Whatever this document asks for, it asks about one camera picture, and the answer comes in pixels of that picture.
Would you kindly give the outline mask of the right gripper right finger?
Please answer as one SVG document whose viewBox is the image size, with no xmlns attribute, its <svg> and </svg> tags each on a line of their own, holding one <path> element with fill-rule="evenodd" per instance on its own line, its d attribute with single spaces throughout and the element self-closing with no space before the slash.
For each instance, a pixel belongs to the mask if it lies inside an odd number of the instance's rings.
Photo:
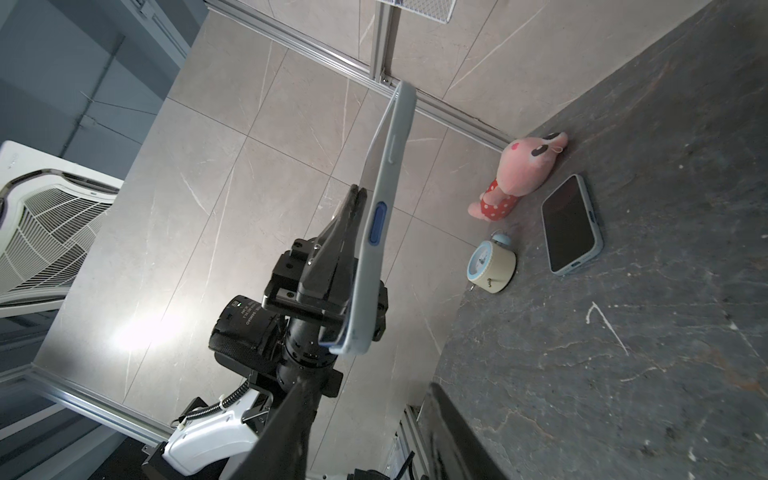
<svg viewBox="0 0 768 480">
<path fill-rule="evenodd" d="M 430 479 L 507 479 L 437 383 L 427 388 L 427 470 Z"/>
</svg>

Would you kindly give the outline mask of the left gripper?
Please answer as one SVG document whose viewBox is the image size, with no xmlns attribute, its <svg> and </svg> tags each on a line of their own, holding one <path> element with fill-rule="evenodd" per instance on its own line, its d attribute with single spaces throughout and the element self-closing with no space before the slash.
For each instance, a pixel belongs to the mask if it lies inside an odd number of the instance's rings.
<svg viewBox="0 0 768 480">
<path fill-rule="evenodd" d="M 384 242 L 364 240 L 355 251 L 366 201 L 353 184 L 318 237 L 295 240 L 279 257 L 264 291 L 266 310 L 320 326 L 323 345 L 369 345 L 386 330 Z"/>
</svg>

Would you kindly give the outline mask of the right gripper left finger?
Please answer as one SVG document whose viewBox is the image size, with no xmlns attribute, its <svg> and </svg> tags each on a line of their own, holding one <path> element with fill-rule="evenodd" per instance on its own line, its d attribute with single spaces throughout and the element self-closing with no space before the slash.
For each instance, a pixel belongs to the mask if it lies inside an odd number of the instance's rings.
<svg viewBox="0 0 768 480">
<path fill-rule="evenodd" d="M 268 392 L 270 419 L 232 479 L 305 479 L 311 427 L 327 384 L 325 377 L 300 378 L 288 393 L 271 380 L 255 384 Z"/>
</svg>

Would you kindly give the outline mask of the phone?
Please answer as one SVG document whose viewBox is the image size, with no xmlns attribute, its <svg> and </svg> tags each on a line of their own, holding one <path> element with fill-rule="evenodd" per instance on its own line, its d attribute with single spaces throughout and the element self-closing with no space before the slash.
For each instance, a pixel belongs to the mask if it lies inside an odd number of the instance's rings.
<svg viewBox="0 0 768 480">
<path fill-rule="evenodd" d="M 362 355 L 374 341 L 386 237 L 416 101 L 415 87 L 399 83 L 366 155 L 361 181 L 372 192 L 362 205 L 365 223 L 353 230 L 358 263 L 349 304 L 341 333 L 323 343 L 335 355 Z"/>
<path fill-rule="evenodd" d="M 582 175 L 570 175 L 550 193 L 541 214 L 548 264 L 554 275 L 567 275 L 601 253 L 604 241 Z"/>
</svg>

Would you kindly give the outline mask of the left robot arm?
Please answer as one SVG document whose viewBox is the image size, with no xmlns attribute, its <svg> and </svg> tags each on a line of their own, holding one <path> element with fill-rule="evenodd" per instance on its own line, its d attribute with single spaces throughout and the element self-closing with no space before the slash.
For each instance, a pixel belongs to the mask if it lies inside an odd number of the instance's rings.
<svg viewBox="0 0 768 480">
<path fill-rule="evenodd" d="M 335 367 L 386 329 L 380 278 L 394 192 L 349 189 L 320 235 L 278 259 L 261 300 L 234 297 L 209 338 L 242 384 L 215 403 L 193 400 L 143 463 L 151 479 L 302 479 L 317 407 L 339 394 Z"/>
</svg>

